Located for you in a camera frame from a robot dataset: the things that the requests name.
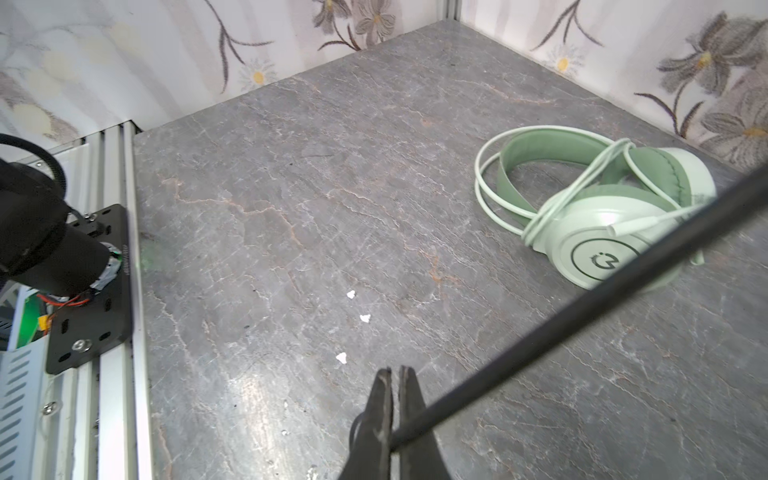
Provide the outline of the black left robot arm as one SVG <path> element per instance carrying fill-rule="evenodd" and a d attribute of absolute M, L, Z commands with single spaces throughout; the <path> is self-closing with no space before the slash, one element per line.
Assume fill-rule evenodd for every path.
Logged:
<path fill-rule="evenodd" d="M 122 274 L 125 208 L 114 204 L 81 216 L 65 201 L 66 176 L 53 155 L 7 134 L 1 144 L 32 154 L 52 172 L 1 162 L 1 280 L 68 298 L 107 288 Z"/>

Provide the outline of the mint green over-ear headphones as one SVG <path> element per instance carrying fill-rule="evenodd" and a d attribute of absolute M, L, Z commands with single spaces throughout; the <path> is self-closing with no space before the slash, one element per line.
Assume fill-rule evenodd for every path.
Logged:
<path fill-rule="evenodd" d="M 511 175 L 542 161 L 582 171 L 536 208 Z M 584 289 L 608 279 L 717 196 L 707 166 L 685 149 L 638 147 L 555 125 L 496 135 L 478 151 L 474 175 L 486 215 Z"/>

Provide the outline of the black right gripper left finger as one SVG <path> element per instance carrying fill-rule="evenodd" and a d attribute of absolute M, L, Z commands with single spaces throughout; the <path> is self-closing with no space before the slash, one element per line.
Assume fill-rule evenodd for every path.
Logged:
<path fill-rule="evenodd" d="M 339 479 L 390 478 L 392 420 L 392 372 L 384 368 L 377 371 L 360 421 L 352 429 L 354 440 Z"/>

